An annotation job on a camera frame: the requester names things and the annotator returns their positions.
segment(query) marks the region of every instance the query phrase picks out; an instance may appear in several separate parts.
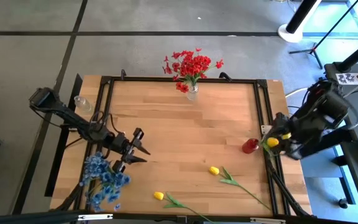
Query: red cup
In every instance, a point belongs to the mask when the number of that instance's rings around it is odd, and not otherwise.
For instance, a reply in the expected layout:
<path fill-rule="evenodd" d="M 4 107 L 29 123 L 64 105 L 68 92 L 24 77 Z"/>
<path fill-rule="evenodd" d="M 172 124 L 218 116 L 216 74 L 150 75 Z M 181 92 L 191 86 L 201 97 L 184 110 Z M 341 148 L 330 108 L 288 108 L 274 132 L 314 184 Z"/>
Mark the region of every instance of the red cup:
<path fill-rule="evenodd" d="M 242 151 L 246 154 L 251 154 L 259 148 L 259 140 L 258 139 L 248 139 L 242 145 Z"/>

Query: red flower bouquet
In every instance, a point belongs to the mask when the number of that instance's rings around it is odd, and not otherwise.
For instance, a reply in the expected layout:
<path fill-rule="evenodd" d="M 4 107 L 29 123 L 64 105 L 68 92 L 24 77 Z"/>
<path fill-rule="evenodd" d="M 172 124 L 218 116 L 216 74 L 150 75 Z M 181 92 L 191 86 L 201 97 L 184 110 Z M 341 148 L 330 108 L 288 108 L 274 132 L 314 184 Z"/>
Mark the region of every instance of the red flower bouquet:
<path fill-rule="evenodd" d="M 216 62 L 216 65 L 210 66 L 211 59 L 207 56 L 200 55 L 200 51 L 201 49 L 196 48 L 197 56 L 194 56 L 194 52 L 187 50 L 184 50 L 181 53 L 174 52 L 172 57 L 176 62 L 170 61 L 168 56 L 165 56 L 164 62 L 166 63 L 166 66 L 162 67 L 162 69 L 165 74 L 176 73 L 173 80 L 178 81 L 177 90 L 180 90 L 183 93 L 189 91 L 188 85 L 191 85 L 190 88 L 194 88 L 198 79 L 207 78 L 205 73 L 210 68 L 221 68 L 223 65 L 223 59 L 221 59 Z"/>

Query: sticker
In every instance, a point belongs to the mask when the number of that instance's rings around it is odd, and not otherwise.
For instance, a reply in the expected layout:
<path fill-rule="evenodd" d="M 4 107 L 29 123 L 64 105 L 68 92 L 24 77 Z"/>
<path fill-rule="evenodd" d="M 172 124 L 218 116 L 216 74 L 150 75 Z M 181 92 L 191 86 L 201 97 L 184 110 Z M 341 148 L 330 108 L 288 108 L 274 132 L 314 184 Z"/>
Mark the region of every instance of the sticker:
<path fill-rule="evenodd" d="M 336 79 L 341 85 L 358 85 L 358 73 L 339 73 Z"/>

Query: blue flower bunch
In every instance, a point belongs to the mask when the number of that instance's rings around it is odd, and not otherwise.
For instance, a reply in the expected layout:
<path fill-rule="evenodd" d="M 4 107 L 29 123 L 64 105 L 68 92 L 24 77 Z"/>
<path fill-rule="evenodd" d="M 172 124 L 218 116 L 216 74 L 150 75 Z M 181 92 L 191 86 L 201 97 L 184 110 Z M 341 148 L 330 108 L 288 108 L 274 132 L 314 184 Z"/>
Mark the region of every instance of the blue flower bunch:
<path fill-rule="evenodd" d="M 103 211 L 100 203 L 107 198 L 108 203 L 113 203 L 121 195 L 121 187 L 131 182 L 131 178 L 123 173 L 115 173 L 110 168 L 110 163 L 102 158 L 102 153 L 97 152 L 85 160 L 85 170 L 80 186 L 88 185 L 91 180 L 100 180 L 99 185 L 85 192 L 87 203 L 95 212 Z M 114 211 L 120 208 L 120 204 L 114 207 Z"/>

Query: green leaf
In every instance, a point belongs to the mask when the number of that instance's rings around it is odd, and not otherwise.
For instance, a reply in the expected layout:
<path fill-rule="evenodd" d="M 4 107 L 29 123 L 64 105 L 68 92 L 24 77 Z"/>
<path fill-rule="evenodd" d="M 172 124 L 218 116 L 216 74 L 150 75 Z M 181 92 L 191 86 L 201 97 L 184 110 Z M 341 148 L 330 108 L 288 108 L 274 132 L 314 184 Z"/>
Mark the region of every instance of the green leaf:
<path fill-rule="evenodd" d="M 166 195 L 169 198 L 169 200 L 171 200 L 171 202 L 174 203 L 175 205 L 183 206 L 178 200 L 174 199 L 168 192 L 166 192 Z"/>
<path fill-rule="evenodd" d="M 237 186 L 237 182 L 235 180 L 225 180 L 225 179 L 221 179 L 220 182 L 222 183 L 226 183 L 226 184 L 231 184 L 231 185 L 235 185 Z"/>
<path fill-rule="evenodd" d="M 164 206 L 164 208 L 183 208 L 183 207 L 180 205 L 170 204 L 170 205 Z"/>
<path fill-rule="evenodd" d="M 229 174 L 229 172 L 224 167 L 222 168 L 223 168 L 224 175 L 226 175 L 226 178 L 230 180 L 234 180 L 233 177 Z"/>

